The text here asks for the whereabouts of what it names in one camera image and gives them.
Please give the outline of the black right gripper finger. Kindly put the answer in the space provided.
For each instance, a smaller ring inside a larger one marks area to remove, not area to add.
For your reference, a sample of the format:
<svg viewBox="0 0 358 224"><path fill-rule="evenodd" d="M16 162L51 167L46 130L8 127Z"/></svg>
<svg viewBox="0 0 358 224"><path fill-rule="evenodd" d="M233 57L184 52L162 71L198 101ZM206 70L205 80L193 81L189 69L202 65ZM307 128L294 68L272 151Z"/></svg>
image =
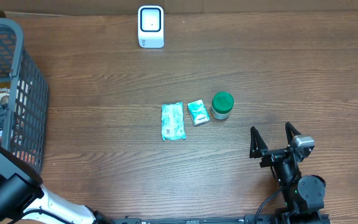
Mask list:
<svg viewBox="0 0 358 224"><path fill-rule="evenodd" d="M295 129L290 122L285 123L285 131L287 135L288 145L299 145L299 136L301 136L301 133L297 129Z"/></svg>
<svg viewBox="0 0 358 224"><path fill-rule="evenodd" d="M249 157L253 159L263 157L265 152L268 151L268 147L255 126L250 128L250 137Z"/></svg>

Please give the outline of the small teal tissue pack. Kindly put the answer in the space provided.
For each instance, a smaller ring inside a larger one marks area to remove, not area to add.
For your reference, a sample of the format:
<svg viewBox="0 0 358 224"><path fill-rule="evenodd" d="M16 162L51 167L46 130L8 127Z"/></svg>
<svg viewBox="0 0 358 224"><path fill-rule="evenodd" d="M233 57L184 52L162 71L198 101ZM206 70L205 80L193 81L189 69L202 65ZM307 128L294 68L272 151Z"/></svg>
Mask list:
<svg viewBox="0 0 358 224"><path fill-rule="evenodd" d="M188 111L194 126L205 124L210 121L209 114L203 100L188 103Z"/></svg>

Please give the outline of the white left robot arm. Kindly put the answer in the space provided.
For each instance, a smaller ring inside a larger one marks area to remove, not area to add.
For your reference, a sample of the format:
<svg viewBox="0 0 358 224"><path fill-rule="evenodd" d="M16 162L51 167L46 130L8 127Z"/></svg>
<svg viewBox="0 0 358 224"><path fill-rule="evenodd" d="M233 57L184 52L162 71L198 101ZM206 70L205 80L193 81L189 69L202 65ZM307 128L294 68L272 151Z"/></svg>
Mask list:
<svg viewBox="0 0 358 224"><path fill-rule="evenodd" d="M97 210L71 203L50 192L28 164L0 146L0 222L111 223Z"/></svg>

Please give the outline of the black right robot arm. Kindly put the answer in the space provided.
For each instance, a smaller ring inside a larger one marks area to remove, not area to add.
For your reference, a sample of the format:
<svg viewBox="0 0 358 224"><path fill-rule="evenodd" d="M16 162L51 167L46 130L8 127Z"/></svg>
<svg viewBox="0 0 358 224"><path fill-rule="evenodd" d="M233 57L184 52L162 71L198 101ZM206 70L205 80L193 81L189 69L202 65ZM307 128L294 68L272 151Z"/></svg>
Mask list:
<svg viewBox="0 0 358 224"><path fill-rule="evenodd" d="M330 224L327 214L320 213L324 208L325 180L318 175L301 174L299 163L314 149L311 136L301 134L291 123L285 123L287 146L269 150L256 127L250 128L250 153L252 159L261 159L261 168L270 168L279 189L262 202L254 215L246 215L245 223L277 224ZM278 194L283 195L285 206L276 209L274 214L263 215L261 211L267 202Z"/></svg>

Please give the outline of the long teal wipes pack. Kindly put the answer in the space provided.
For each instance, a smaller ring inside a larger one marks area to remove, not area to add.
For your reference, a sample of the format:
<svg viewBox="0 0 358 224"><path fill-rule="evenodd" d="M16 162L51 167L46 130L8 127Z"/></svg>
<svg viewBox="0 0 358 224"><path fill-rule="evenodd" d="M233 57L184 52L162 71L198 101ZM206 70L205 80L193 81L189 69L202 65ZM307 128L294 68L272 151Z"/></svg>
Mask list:
<svg viewBox="0 0 358 224"><path fill-rule="evenodd" d="M186 139L183 103L162 105L162 140Z"/></svg>

